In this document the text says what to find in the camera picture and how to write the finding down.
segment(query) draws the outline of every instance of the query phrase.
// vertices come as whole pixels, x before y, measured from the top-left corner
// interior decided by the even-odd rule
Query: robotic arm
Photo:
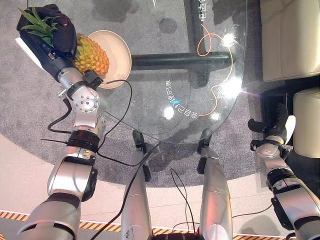
[[[73,101],[76,117],[67,145],[49,177],[49,197],[32,211],[19,230],[18,239],[74,240],[80,223],[81,202],[91,198],[95,191],[98,170],[94,164],[105,128],[106,103],[95,91],[101,79],[92,70],[82,76],[69,59],[75,55],[77,47],[76,31],[70,19],[55,4],[37,7],[36,11],[42,19],[59,16],[56,18],[57,30],[53,33],[53,47],[22,30],[30,24],[23,16],[17,25],[19,45],[62,84],[64,90],[59,96],[63,99],[68,96]]]
[[[320,200],[285,162],[291,150],[285,144],[295,128],[295,118],[288,116],[283,105],[279,110],[279,118],[273,128],[268,129],[261,122],[249,120],[248,127],[252,131],[266,133],[264,140],[252,140],[250,147],[256,152],[256,162],[274,195],[271,202],[281,225],[287,230],[294,230],[299,240],[319,239]]]

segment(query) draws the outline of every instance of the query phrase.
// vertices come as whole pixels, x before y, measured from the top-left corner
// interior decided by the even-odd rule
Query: glass tabletop
[[[28,5],[52,3],[77,33],[109,30],[128,45],[132,101],[125,124],[160,141],[192,143],[227,119],[241,91],[247,0],[29,0]],[[98,92],[106,111],[120,119],[129,86]]]

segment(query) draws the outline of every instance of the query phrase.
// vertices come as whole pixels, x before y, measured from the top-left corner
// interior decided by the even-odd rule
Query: orange cable
[[[200,39],[196,50],[197,50],[197,54],[198,54],[199,56],[204,57],[204,56],[207,56],[207,55],[209,54],[209,52],[211,51],[211,48],[212,48],[211,36],[216,36],[216,37],[218,37],[222,42],[223,42],[224,40],[223,40],[223,38],[222,38],[221,36],[219,36],[218,34],[209,32],[209,31],[207,30],[207,28],[206,28],[203,24],[201,24],[201,26],[202,26],[203,29],[206,31],[206,35],[204,35],[204,36]],[[201,42],[205,39],[205,37],[209,37],[209,38],[210,38],[210,47],[209,47],[209,50],[208,50],[208,52],[207,52],[206,54],[200,54],[200,53],[199,53],[199,46],[200,46]],[[226,46],[226,48],[228,49],[229,54],[230,54],[230,58],[231,58],[231,66],[230,66],[229,74],[226,76],[226,78],[225,78],[221,83],[219,83],[219,84],[214,85],[213,87],[211,87],[211,92],[212,92],[213,97],[214,97],[214,100],[215,100],[215,105],[214,105],[213,109],[212,109],[210,112],[205,113],[205,114],[200,114],[199,117],[208,116],[208,115],[212,114],[212,113],[216,110],[217,105],[218,105],[218,100],[217,100],[217,97],[216,97],[216,95],[215,95],[215,93],[214,93],[214,88],[222,85],[222,84],[230,77],[230,75],[231,75],[231,72],[232,72],[232,69],[233,69],[233,65],[234,65],[234,63],[233,63],[234,60],[233,60],[233,57],[232,57],[232,53],[231,53],[230,48],[229,48],[228,46]]]

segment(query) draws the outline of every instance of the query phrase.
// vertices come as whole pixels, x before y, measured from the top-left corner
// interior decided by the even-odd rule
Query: beige plate
[[[118,34],[108,30],[95,31],[88,37],[98,43],[109,58],[109,69],[103,81],[126,80],[131,71],[131,54],[126,42]],[[114,89],[123,83],[118,81],[101,84],[99,87]]]

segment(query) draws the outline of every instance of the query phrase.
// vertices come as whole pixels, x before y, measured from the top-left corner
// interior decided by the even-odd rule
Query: pineapple
[[[29,34],[36,35],[42,40],[44,40],[50,47],[54,47],[52,44],[52,36],[53,31],[57,30],[56,25],[57,23],[54,22],[56,17],[46,16],[44,19],[41,19],[36,11],[35,7],[32,7],[32,14],[21,10],[18,8],[21,14],[30,22],[32,25],[26,25],[21,28],[21,30],[28,31]]]
[[[105,78],[109,68],[109,59],[106,52],[96,43],[83,34],[77,34],[77,49],[74,64],[83,74],[86,70],[94,70],[100,77]]]
[[[21,9],[19,11],[32,23],[31,25],[22,27],[21,30],[26,30],[29,34],[39,36],[53,48],[53,31],[57,30],[57,23],[54,20],[57,17],[46,16],[44,19],[41,19],[35,7],[32,7],[32,14]],[[77,34],[77,51],[73,62],[82,74],[86,70],[91,69],[103,79],[109,69],[109,59],[106,52],[95,41],[83,34]]]

